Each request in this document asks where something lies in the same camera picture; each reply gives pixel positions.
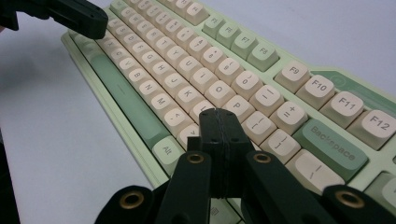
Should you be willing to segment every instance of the brass insert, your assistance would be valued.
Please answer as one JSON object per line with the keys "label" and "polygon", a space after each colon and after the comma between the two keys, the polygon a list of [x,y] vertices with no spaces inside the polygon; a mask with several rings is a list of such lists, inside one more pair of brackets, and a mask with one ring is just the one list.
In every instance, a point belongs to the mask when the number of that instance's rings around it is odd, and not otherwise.
{"label": "brass insert", "polygon": [[120,206],[123,209],[134,209],[140,206],[143,201],[145,201],[145,196],[142,194],[142,192],[133,190],[122,195],[120,199]]}
{"label": "brass insert", "polygon": [[268,162],[271,161],[271,157],[269,157],[269,156],[267,156],[267,155],[265,155],[263,153],[255,154],[253,159],[255,161],[257,161],[257,162],[260,162],[260,163],[268,163]]}
{"label": "brass insert", "polygon": [[204,161],[204,157],[201,156],[200,154],[191,154],[187,157],[187,161],[197,164],[197,163],[201,163]]}
{"label": "brass insert", "polygon": [[346,190],[340,190],[335,192],[335,198],[340,202],[343,203],[346,206],[352,207],[352,208],[363,208],[364,207],[364,200],[359,197],[358,195],[346,191]]}

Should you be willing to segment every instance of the robotic hand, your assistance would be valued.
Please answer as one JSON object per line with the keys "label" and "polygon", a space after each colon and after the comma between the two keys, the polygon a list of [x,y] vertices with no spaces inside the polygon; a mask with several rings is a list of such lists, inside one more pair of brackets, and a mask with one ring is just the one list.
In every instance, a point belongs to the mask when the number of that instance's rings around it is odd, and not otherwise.
{"label": "robotic hand", "polygon": [[0,32],[19,30],[17,11],[60,24],[92,39],[105,36],[107,14],[86,0],[0,0]]}

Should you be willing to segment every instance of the function key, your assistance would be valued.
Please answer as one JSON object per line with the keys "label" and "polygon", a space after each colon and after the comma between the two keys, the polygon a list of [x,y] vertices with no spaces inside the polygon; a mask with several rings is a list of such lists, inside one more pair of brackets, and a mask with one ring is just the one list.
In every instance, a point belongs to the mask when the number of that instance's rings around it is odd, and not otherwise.
{"label": "function key", "polygon": [[219,29],[216,40],[227,49],[230,49],[236,37],[240,34],[241,30],[236,24],[227,22]]}
{"label": "function key", "polygon": [[246,60],[248,55],[258,44],[259,41],[254,35],[242,33],[236,37],[235,41],[231,45],[231,51]]}
{"label": "function key", "polygon": [[349,91],[341,91],[319,111],[346,128],[363,111],[363,100]]}
{"label": "function key", "polygon": [[334,93],[334,84],[326,77],[316,75],[311,77],[296,95],[315,109],[320,109],[334,96]]}
{"label": "function key", "polygon": [[275,81],[295,93],[309,78],[308,67],[297,61],[291,61],[276,75]]}
{"label": "function key", "polygon": [[216,39],[219,29],[223,26],[225,20],[217,14],[212,14],[204,24],[203,31],[210,37]]}
{"label": "function key", "polygon": [[396,119],[381,110],[365,111],[346,130],[379,150],[395,133]]}
{"label": "function key", "polygon": [[265,72],[278,60],[279,56],[277,55],[275,48],[263,43],[256,46],[256,48],[254,48],[247,57],[247,62],[251,63],[262,72]]}

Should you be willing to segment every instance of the white table surface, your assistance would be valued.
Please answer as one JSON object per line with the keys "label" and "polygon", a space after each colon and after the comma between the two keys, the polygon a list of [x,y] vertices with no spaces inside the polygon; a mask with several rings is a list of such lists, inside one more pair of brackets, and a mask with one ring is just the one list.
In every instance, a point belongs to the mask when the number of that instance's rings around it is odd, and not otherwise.
{"label": "white table surface", "polygon": [[[202,2],[396,96],[393,0]],[[0,34],[0,127],[21,223],[93,223],[118,189],[149,182],[63,46],[66,29],[22,13],[19,22]]]}

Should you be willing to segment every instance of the mechanical keyboard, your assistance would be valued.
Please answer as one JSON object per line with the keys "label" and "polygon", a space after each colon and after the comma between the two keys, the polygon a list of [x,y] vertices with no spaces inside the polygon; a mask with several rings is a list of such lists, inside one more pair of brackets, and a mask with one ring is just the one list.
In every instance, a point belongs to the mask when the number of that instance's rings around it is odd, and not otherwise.
{"label": "mechanical keyboard", "polygon": [[[307,189],[347,184],[396,215],[394,97],[198,1],[114,0],[105,12],[103,39],[62,41],[154,188],[199,135],[199,113],[221,107]],[[211,207],[211,223],[243,222],[238,199]]]}

